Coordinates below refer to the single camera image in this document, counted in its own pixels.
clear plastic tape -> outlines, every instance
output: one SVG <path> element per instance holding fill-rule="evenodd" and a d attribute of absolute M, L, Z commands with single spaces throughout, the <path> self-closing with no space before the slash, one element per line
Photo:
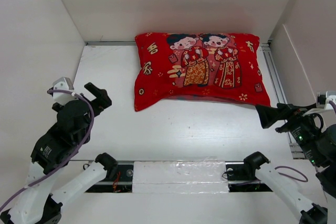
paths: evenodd
<path fill-rule="evenodd" d="M 133 193 L 228 193 L 224 161 L 135 162 Z"/>

cushion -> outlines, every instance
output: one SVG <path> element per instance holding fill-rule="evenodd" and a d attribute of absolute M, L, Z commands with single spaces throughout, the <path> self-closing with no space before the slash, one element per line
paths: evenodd
<path fill-rule="evenodd" d="M 136 111 L 168 97 L 270 106 L 252 34 L 146 33 L 135 37 L 140 72 Z"/>

cartoon character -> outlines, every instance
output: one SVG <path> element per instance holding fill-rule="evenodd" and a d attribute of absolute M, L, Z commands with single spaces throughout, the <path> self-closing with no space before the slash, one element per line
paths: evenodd
<path fill-rule="evenodd" d="M 199 87 L 208 85 L 209 63 L 206 59 L 209 53 L 204 47 L 196 46 L 196 35 L 171 34 L 167 43 L 172 50 L 183 50 L 181 66 L 187 67 L 183 86 L 197 84 Z"/>
<path fill-rule="evenodd" d="M 230 38 L 221 34 L 204 34 L 201 37 L 204 45 L 217 48 L 214 57 L 220 65 L 214 85 L 223 89 L 240 87 L 242 72 L 237 58 L 238 50 L 235 47 L 226 46 Z"/>

cartoon boy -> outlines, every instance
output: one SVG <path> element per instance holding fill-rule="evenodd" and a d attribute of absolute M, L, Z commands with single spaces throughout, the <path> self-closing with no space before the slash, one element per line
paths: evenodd
<path fill-rule="evenodd" d="M 209 63 L 206 59 L 209 53 L 204 47 L 196 46 L 196 35 L 171 34 L 167 43 L 172 50 L 183 50 L 181 66 L 187 67 L 183 86 L 197 84 L 199 87 L 208 85 Z"/>
<path fill-rule="evenodd" d="M 241 86 L 241 70 L 237 58 L 238 50 L 235 47 L 226 46 L 230 39 L 221 34 L 202 35 L 203 43 L 209 47 L 215 47 L 214 57 L 220 62 L 214 85 L 223 89 L 231 89 Z"/>

white tabletop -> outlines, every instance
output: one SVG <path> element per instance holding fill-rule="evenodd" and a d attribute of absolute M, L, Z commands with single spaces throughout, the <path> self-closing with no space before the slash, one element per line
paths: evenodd
<path fill-rule="evenodd" d="M 272 105 L 277 96 L 262 49 L 258 62 Z M 92 82 L 113 101 L 95 120 L 91 141 L 75 159 L 94 159 L 108 152 L 118 160 L 163 161 L 242 159 L 254 151 L 291 159 L 287 134 L 263 130 L 251 105 L 162 100 L 134 111 L 134 82 L 140 64 L 136 46 L 85 46 L 75 78 L 77 92 Z"/>

